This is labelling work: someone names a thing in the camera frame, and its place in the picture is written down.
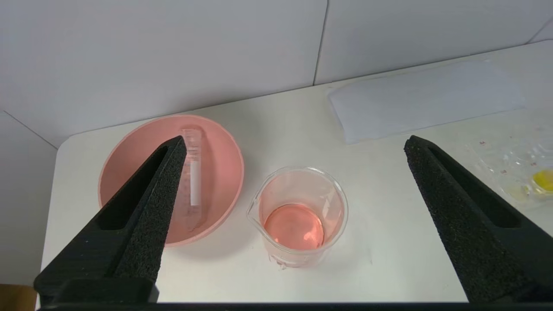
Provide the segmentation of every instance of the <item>white label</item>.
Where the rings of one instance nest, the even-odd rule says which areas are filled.
[[[190,205],[201,204],[201,170],[199,161],[190,161]]]

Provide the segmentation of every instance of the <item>white table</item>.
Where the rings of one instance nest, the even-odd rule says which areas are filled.
[[[346,145],[326,91],[352,81],[482,59],[519,84],[529,107],[551,108],[553,42],[542,42],[192,111],[234,135],[246,176],[238,203],[221,227],[198,242],[164,250],[159,301],[466,301],[408,168],[403,145],[410,134]],[[466,151],[459,141],[521,124],[524,113],[499,113],[414,134],[463,163]],[[125,134],[145,122],[77,134],[60,147],[42,268],[98,212],[98,177],[104,161]],[[329,172],[349,200],[345,233],[315,268],[281,269],[270,262],[261,235],[246,220],[246,208],[263,179],[286,165]],[[523,212],[551,234],[551,210]]]

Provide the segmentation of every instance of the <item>clear plastic tray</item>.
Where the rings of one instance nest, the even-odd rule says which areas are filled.
[[[504,197],[520,208],[553,203],[553,127],[534,125],[524,133],[488,137],[469,145]]]

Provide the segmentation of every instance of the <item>yellow liquid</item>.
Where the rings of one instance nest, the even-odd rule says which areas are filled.
[[[545,191],[553,192],[553,169],[544,169],[534,174],[534,182]]]

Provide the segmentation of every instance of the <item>white paper sheet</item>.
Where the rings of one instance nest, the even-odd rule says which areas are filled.
[[[354,82],[328,99],[348,144],[525,106],[517,84],[488,61]]]

